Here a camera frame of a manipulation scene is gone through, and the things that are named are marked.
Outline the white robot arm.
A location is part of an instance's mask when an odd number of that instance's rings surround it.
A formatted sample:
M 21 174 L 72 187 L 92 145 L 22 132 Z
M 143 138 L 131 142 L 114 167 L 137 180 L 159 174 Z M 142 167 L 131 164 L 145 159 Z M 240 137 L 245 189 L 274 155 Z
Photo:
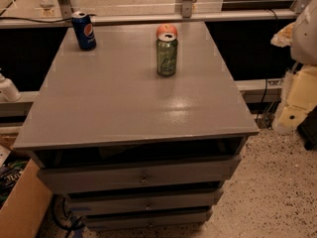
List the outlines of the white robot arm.
M 297 17 L 273 35 L 277 47 L 290 46 L 291 58 L 301 64 L 298 72 L 285 74 L 272 128 L 280 134 L 294 131 L 317 106 L 317 0 L 311 0 Z

